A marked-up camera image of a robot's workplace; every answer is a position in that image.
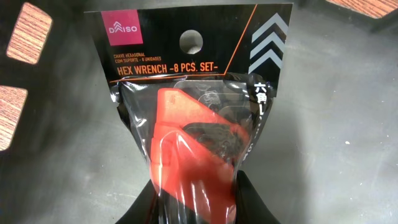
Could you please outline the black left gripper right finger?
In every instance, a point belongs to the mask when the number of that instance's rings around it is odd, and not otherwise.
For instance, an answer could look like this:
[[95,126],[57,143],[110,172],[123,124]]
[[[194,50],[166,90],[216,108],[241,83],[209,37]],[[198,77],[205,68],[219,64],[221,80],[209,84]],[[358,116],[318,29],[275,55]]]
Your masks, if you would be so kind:
[[235,195],[236,224],[280,224],[243,170],[237,173]]

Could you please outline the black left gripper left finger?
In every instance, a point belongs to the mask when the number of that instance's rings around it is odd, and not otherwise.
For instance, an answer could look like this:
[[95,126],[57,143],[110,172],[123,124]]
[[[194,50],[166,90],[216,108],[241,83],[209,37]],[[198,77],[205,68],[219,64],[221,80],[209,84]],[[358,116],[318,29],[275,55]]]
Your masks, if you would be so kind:
[[134,203],[116,224],[158,224],[158,201],[158,195],[152,181],[149,180]]

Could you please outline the black red snack packet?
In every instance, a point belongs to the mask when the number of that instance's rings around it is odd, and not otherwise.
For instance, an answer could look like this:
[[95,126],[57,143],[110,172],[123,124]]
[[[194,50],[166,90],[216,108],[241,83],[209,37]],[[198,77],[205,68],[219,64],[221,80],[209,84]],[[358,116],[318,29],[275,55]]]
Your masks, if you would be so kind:
[[237,173],[277,95],[293,5],[87,11],[159,223],[236,223]]

